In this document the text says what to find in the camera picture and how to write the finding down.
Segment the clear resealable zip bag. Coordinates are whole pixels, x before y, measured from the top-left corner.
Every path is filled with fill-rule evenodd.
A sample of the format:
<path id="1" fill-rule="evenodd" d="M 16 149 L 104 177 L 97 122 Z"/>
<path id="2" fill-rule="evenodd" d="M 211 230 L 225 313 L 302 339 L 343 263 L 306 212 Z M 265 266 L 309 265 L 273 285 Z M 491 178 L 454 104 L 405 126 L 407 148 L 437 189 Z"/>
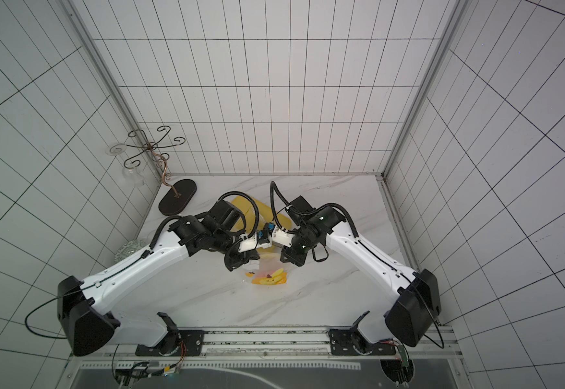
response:
<path id="1" fill-rule="evenodd" d="M 245 277 L 254 285 L 272 286 L 287 283 L 289 270 L 277 253 L 264 253 L 243 267 Z"/>

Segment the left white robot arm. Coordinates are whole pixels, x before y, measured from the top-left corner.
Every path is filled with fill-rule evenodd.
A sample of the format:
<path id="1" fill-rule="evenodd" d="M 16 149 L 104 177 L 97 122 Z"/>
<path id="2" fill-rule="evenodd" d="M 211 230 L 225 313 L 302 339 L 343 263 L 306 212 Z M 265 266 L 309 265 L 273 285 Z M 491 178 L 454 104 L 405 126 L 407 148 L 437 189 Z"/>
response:
<path id="1" fill-rule="evenodd" d="M 274 228 L 249 224 L 246 215 L 223 194 L 208 212 L 167 217 L 150 244 L 96 275 L 59 283 L 53 299 L 57 317 L 73 355 L 90 355 L 106 345 L 141 345 L 162 356 L 181 347 L 177 325 L 166 313 L 158 319 L 134 319 L 115 306 L 133 290 L 168 267 L 200 251 L 219 252 L 229 271 L 258 259 L 257 247 L 270 242 Z"/>

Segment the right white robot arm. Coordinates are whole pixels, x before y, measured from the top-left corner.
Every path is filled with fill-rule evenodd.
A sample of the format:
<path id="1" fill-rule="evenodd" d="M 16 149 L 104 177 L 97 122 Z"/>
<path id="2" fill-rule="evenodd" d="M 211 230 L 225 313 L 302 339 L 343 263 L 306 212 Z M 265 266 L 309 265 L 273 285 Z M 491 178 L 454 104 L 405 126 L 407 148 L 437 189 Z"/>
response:
<path id="1" fill-rule="evenodd" d="M 438 280 L 432 272 L 417 272 L 366 240 L 340 204 L 312 207 L 302 196 L 289 201 L 272 182 L 271 206 L 276 198 L 281 199 L 283 210 L 296 224 L 293 230 L 278 226 L 272 235 L 272 242 L 282 247 L 282 262 L 302 267 L 307 256 L 322 246 L 328 254 L 334 252 L 354 264 L 386 295 L 386 328 L 381 335 L 366 335 L 365 340 L 378 343 L 395 338 L 403 345 L 416 347 L 430 327 L 438 327 L 441 302 Z"/>

